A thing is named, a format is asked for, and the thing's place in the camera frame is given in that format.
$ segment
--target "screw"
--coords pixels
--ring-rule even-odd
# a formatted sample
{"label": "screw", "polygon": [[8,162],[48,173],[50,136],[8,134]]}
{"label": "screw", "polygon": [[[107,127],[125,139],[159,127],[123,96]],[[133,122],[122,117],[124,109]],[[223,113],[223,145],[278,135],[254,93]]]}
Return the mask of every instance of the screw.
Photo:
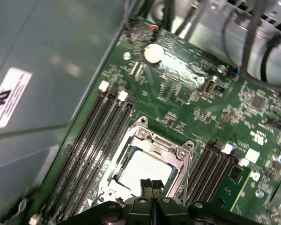
{"label": "screw", "polygon": [[263,198],[264,197],[264,192],[260,189],[258,189],[256,192],[255,192],[255,195],[257,198]]}
{"label": "screw", "polygon": [[139,137],[139,138],[145,138],[146,137],[146,134],[147,134],[147,132],[145,131],[145,130],[139,130],[138,131],[138,133],[137,133],[137,136]]}
{"label": "screw", "polygon": [[179,150],[178,153],[177,153],[177,156],[178,156],[179,158],[184,158],[184,157],[185,157],[185,152],[182,151],[182,150]]}
{"label": "screw", "polygon": [[188,148],[192,148],[192,147],[193,147],[193,144],[192,144],[192,143],[188,143],[188,144],[187,144],[187,147],[188,147]]}
{"label": "screw", "polygon": [[219,65],[217,67],[217,71],[219,71],[219,73],[224,73],[226,71],[226,67],[224,65]]}
{"label": "screw", "polygon": [[124,53],[123,59],[125,59],[125,60],[130,60],[130,59],[131,59],[131,54],[130,54],[130,52]]}
{"label": "screw", "polygon": [[108,208],[111,210],[111,209],[115,209],[116,208],[116,205],[110,205],[108,206]]}
{"label": "screw", "polygon": [[211,2],[211,9],[216,9],[216,7],[218,6],[218,2],[216,0],[214,0],[213,2]]}
{"label": "screw", "polygon": [[164,203],[170,203],[170,199],[169,198],[163,198],[163,202]]}
{"label": "screw", "polygon": [[217,76],[212,76],[211,79],[212,79],[213,81],[216,81],[216,80],[218,79],[218,77],[217,77]]}
{"label": "screw", "polygon": [[202,209],[203,205],[201,203],[195,203],[195,207]]}

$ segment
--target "white slot latch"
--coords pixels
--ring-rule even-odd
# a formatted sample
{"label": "white slot latch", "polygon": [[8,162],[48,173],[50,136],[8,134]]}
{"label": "white slot latch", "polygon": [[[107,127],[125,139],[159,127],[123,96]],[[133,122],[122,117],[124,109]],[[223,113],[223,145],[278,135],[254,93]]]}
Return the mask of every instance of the white slot latch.
{"label": "white slot latch", "polygon": [[109,83],[107,81],[102,81],[101,84],[99,85],[99,90],[102,92],[106,92],[108,89]]}
{"label": "white slot latch", "polygon": [[121,91],[120,94],[118,95],[118,100],[121,102],[124,102],[128,96],[128,93],[126,91]]}
{"label": "white slot latch", "polygon": [[245,158],[242,158],[239,162],[238,162],[238,165],[243,167],[247,167],[249,165],[250,161],[248,159],[245,159]]}
{"label": "white slot latch", "polygon": [[231,154],[232,149],[233,149],[233,146],[227,143],[225,145],[224,149],[221,150],[221,152],[229,155],[229,154]]}

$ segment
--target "capacitor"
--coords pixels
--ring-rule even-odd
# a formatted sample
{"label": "capacitor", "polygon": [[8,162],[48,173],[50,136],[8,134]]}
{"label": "capacitor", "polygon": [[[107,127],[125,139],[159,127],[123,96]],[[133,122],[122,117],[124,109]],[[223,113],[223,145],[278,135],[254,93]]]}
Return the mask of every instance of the capacitor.
{"label": "capacitor", "polygon": [[256,192],[255,192],[255,195],[257,198],[263,198],[264,197],[264,192],[260,189],[258,189]]}
{"label": "capacitor", "polygon": [[164,49],[159,44],[149,44],[144,49],[144,58],[148,65],[157,66],[165,56]]}
{"label": "capacitor", "polygon": [[281,163],[281,154],[280,153],[274,153],[273,154],[273,160],[276,161],[276,162],[279,162]]}
{"label": "capacitor", "polygon": [[229,145],[232,146],[232,149],[237,149],[237,145],[234,142],[228,142]]}

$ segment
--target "motherboard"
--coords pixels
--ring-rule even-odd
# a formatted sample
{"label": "motherboard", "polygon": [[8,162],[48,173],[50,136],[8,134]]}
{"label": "motherboard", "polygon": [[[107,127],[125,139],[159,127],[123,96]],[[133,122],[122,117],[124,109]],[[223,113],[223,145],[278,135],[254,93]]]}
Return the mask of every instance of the motherboard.
{"label": "motherboard", "polygon": [[[152,24],[134,18],[137,29]],[[281,224],[281,97],[163,29],[123,33],[30,213],[55,224],[140,180],[163,194]]]}

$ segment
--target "cpu socket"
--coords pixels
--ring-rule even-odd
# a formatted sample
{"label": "cpu socket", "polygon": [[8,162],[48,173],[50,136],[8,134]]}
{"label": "cpu socket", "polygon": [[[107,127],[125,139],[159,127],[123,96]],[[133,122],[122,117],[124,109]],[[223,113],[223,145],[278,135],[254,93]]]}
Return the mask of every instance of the cpu socket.
{"label": "cpu socket", "polygon": [[162,180],[163,195],[174,196],[188,177],[194,143],[182,146],[148,129],[146,117],[140,117],[124,134],[103,179],[98,203],[141,195],[141,179]]}

